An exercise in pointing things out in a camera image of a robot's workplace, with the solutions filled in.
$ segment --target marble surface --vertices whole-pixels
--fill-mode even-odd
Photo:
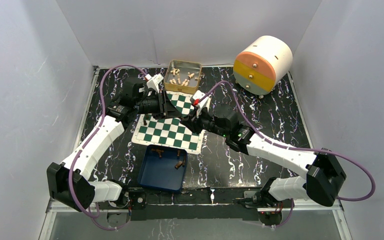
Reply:
[[[145,68],[150,75],[165,74],[166,68]],[[93,129],[102,113],[99,97],[99,83],[106,69],[101,69],[88,109],[82,139]],[[199,89],[207,92],[220,80],[235,82],[232,67],[204,67]],[[135,69],[116,69],[105,80],[103,93],[109,102],[123,86],[127,77],[142,77]],[[264,134],[296,147],[308,148],[309,141],[299,113],[292,87],[286,75],[274,90],[263,99],[235,85],[241,111]],[[210,111],[219,104],[236,105],[232,93],[221,85],[212,99]],[[128,187],[139,187],[138,174],[146,146],[132,143],[132,135],[138,118],[104,153],[96,165],[90,181],[115,179]],[[257,187],[263,186],[271,177],[293,177],[295,174],[266,159],[245,155],[230,150],[224,138],[206,132],[199,155],[189,154],[188,165],[183,182],[184,188],[198,187]]]

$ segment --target green and white chessboard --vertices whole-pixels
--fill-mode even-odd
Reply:
[[[168,98],[171,103],[183,115],[187,115],[194,109],[190,102],[191,94],[182,92],[167,91]],[[190,154],[200,154],[201,146],[203,144],[204,131],[199,135],[192,133],[188,128],[180,124],[178,118],[160,119],[155,120],[150,114],[147,115],[146,123],[144,125],[144,117],[141,115],[139,122],[134,130],[131,141],[135,144],[142,145],[160,145],[184,149]]]

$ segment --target white cylinder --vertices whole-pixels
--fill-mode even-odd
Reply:
[[[239,53],[233,64],[236,82],[256,95],[266,95],[292,65],[292,51],[274,36],[261,36]]]

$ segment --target gray wall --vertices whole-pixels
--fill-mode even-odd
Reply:
[[[353,239],[384,239],[384,1],[324,0],[291,72],[313,144],[352,156],[376,180],[371,199],[342,202]],[[340,195],[368,193],[368,178],[343,165]]]
[[[93,65],[232,64],[263,35],[294,51],[321,0],[57,0]]]
[[[38,238],[92,70],[55,0],[0,0],[0,240]]]

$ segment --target metal frame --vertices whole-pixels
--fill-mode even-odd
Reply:
[[[231,64],[223,64],[223,65],[211,65],[211,66],[203,66],[203,67],[231,67],[231,66],[232,66]],[[80,143],[80,139],[82,137],[82,132],[83,132],[85,121],[86,121],[86,117],[88,116],[89,105],[91,104],[95,85],[98,81],[98,75],[99,75],[99,71],[101,69],[107,69],[107,68],[97,67],[95,69],[95,73],[93,75],[93,80],[92,80],[92,84],[91,84],[91,89],[89,92],[89,96],[87,98],[86,108],[84,110],[84,115],[80,121],[80,126],[78,128],[78,133],[77,133],[77,137],[75,140],[75,145],[73,147],[73,151]],[[309,132],[307,129],[307,125],[306,125],[306,122],[305,122],[304,117],[303,117],[301,106],[300,106],[299,101],[297,99],[297,93],[295,90],[294,81],[292,79],[290,72],[288,72],[287,75],[288,75],[288,79],[289,79],[289,82],[290,82],[291,87],[292,87],[293,95],[295,96],[295,102],[298,106],[299,114],[301,116],[301,120],[302,120],[302,123],[304,125],[304,129],[305,129],[305,133],[307,135],[309,145],[310,145],[310,147],[313,147],[313,144],[311,142]],[[315,203],[312,200],[303,200],[303,199],[297,199],[294,201],[294,203],[295,203],[295,207],[293,209],[294,211],[320,211],[320,210],[332,211],[341,239],[342,240],[352,240],[351,233],[350,233],[350,230],[349,230],[348,225],[347,225],[347,221],[346,221],[345,216],[344,216],[344,211],[343,211],[341,202],[339,200],[336,200],[335,203],[333,204],[333,206],[331,206],[331,207],[324,207],[324,206],[321,206],[321,205]],[[96,208],[95,208],[94,203],[90,206],[90,209],[92,212],[96,212]],[[259,212],[273,211],[272,208],[258,208],[257,210]],[[104,213],[124,213],[124,214],[129,212],[127,209],[106,209],[106,210],[100,210],[100,211],[104,212]],[[48,207],[46,209],[46,216],[45,216],[43,226],[42,226],[42,229],[41,229],[41,232],[39,235],[39,240],[49,240],[50,239],[57,213],[63,213],[63,212],[77,212],[77,211],[72,209],[71,207],[68,207],[68,206],[64,205],[63,203],[55,201],[53,199],[51,199],[49,201]]]

